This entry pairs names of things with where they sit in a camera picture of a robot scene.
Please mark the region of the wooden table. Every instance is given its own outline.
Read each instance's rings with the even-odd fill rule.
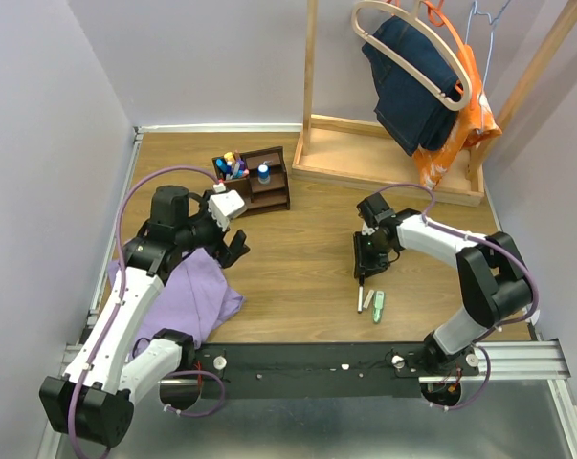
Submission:
[[[156,169],[192,164],[211,170],[211,158],[230,150],[282,145],[291,164],[296,133],[145,134],[134,182]],[[146,184],[132,199],[122,235],[132,237],[149,215],[160,185],[211,187],[200,174],[174,172]],[[252,251],[225,271],[229,283],[247,298],[243,309],[210,337],[211,341],[365,341],[421,340],[460,307],[456,272],[440,261],[404,251],[386,273],[368,279],[367,289],[386,293],[382,322],[370,310],[356,313],[358,284],[353,278],[352,233],[362,220],[356,204],[366,192],[339,186],[290,181],[292,207],[233,222],[243,229]],[[427,201],[389,194],[390,205],[423,209]],[[438,204],[431,217],[473,232],[496,226],[487,203],[478,208]],[[492,339],[529,339],[525,325],[505,327]]]

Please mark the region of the wooden hanger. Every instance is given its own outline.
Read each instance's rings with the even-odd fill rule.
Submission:
[[[427,26],[424,22],[418,19],[418,11],[420,9],[420,5],[424,2],[424,0],[415,0],[413,9],[411,12],[406,12],[401,8],[391,5],[386,2],[377,1],[377,0],[363,0],[358,2],[354,9],[352,10],[352,28],[354,32],[358,34],[364,41],[369,43],[371,46],[375,47],[380,52],[387,55],[388,58],[392,59],[398,65],[400,65],[408,74],[414,77],[417,81],[419,81],[433,96],[438,98],[443,105],[453,111],[458,111],[467,106],[467,104],[471,100],[471,80],[469,79],[466,71],[460,64],[460,61],[454,54],[454,52],[450,49],[450,47],[441,39],[439,35],[437,35],[429,26]],[[394,14],[411,26],[415,27],[418,31],[424,34],[435,48],[443,55],[445,60],[448,62],[450,67],[455,71],[460,83],[462,84],[462,97],[459,101],[454,101],[448,98],[441,90],[432,82],[430,81],[425,75],[423,75],[418,69],[413,67],[411,64],[408,63],[403,57],[401,57],[398,53],[391,50],[388,46],[382,43],[380,40],[375,38],[373,35],[365,31],[359,24],[358,24],[358,12],[362,8],[374,8],[375,10],[381,10],[389,12],[390,14]]]

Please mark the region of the orange patterned garment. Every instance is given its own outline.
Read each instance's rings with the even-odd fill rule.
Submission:
[[[458,113],[458,118],[445,145],[436,151],[419,147],[413,153],[413,160],[420,172],[420,184],[428,188],[434,188],[439,183],[460,150],[477,148],[480,142],[502,134],[495,123],[486,95],[481,94],[481,100],[479,100],[479,94],[483,90],[473,50],[469,45],[465,45],[464,51],[458,51],[457,57],[471,80],[473,89],[471,101]],[[481,129],[482,110],[483,129]]]

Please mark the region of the wooden clothing rack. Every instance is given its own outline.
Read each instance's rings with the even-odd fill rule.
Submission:
[[[292,175],[314,182],[370,190],[394,183],[419,183],[419,174],[413,160],[379,123],[312,114],[317,22],[318,0],[308,0],[303,128]],[[497,125],[502,130],[507,128],[518,112],[576,22],[577,0],[567,0],[496,117]],[[485,194],[481,166],[495,142],[496,139],[492,139],[478,149],[464,149],[458,153],[452,167],[434,189],[439,201],[466,206],[479,205]],[[417,190],[407,187],[392,190],[420,196]]]

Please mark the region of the wall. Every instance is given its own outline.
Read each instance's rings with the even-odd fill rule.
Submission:
[[[480,0],[498,11],[505,0]],[[374,120],[376,95],[363,41],[351,29],[354,0],[320,0],[314,111]],[[409,0],[403,5],[408,7]],[[137,125],[301,122],[306,0],[71,0],[127,115]],[[443,11],[464,34],[470,2]],[[488,93],[515,57],[541,7],[514,1],[497,28]],[[363,11],[375,31],[388,17]],[[470,43],[483,68],[489,26],[474,19]],[[441,33],[451,43],[447,33]]]
[[[538,23],[551,24],[551,3]],[[560,339],[577,403],[577,26],[484,171],[503,229],[538,279],[538,326]]]
[[[132,128],[64,0],[0,2],[0,457],[34,458],[37,397],[76,338]]]

